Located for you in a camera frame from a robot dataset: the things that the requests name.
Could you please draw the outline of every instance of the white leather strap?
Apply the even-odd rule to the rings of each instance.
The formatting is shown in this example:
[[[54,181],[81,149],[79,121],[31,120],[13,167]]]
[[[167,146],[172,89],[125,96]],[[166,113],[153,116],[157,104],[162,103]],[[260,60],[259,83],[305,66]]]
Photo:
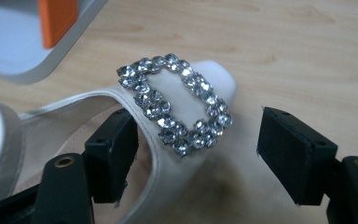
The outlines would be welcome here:
[[[14,189],[22,164],[22,131],[17,114],[0,104],[0,200]]]

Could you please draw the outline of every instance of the white sandal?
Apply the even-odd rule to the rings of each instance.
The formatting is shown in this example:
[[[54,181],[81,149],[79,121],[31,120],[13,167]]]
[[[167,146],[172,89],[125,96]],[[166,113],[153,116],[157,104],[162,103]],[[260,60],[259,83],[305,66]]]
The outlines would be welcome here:
[[[144,73],[152,69],[153,73],[158,74],[147,75],[149,83],[146,83],[143,77],[131,71],[132,68]],[[200,72],[204,79],[191,68]],[[79,94],[21,114],[20,117],[0,104],[0,201],[37,184],[44,164],[54,156],[67,152],[81,153],[84,142],[99,125],[112,112],[124,107],[139,126],[140,146],[137,160],[127,177],[129,186],[124,192],[121,206],[110,211],[109,216],[119,223],[155,223],[163,218],[164,212],[175,204],[190,185],[191,178],[210,150],[197,148],[213,147],[216,135],[223,133],[223,126],[230,125],[231,116],[224,102],[226,105],[232,104],[236,91],[235,81],[218,63],[206,61],[193,63],[189,67],[186,61],[178,61],[173,54],[153,60],[142,59],[117,72],[121,76],[120,83],[127,89],[116,85]],[[182,74],[186,84],[173,73]],[[195,130],[203,134],[202,139],[194,136],[191,139],[199,141],[189,145],[186,142],[188,137],[181,137],[177,133],[170,135],[172,130],[167,130],[173,129],[178,122],[172,122],[166,115],[164,119],[153,117],[155,113],[168,114],[169,104],[165,101],[159,108],[154,105],[142,105],[143,108],[138,106],[140,101],[150,97],[146,93],[142,94],[147,92],[148,84],[162,92],[163,99],[171,103],[171,118],[181,120],[186,127],[192,127],[198,120]],[[201,85],[203,88],[197,91],[193,85]],[[200,97],[195,97],[191,89]],[[137,102],[134,101],[132,90],[140,92],[137,94]],[[212,117],[205,112],[205,105],[209,105],[208,113]],[[211,123],[218,125],[219,130],[214,129],[211,136],[206,136],[204,133],[212,132]],[[166,132],[159,125],[165,125]],[[98,219],[103,222],[103,217],[99,218],[98,214],[104,209],[106,207],[94,204],[97,222]]]

